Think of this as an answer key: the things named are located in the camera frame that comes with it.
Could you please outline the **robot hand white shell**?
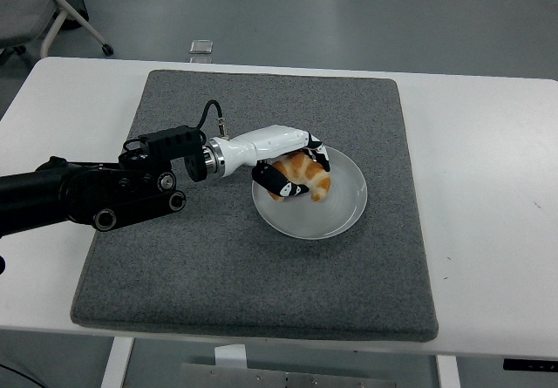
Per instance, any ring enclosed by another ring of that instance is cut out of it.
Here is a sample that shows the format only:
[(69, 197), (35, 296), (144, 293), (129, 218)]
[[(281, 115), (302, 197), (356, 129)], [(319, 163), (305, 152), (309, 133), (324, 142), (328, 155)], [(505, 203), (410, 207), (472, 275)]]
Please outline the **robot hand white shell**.
[(210, 140), (220, 175), (252, 167), (253, 181), (275, 201), (309, 194), (314, 202), (330, 191), (330, 160), (322, 141), (289, 126), (268, 126), (231, 140)]

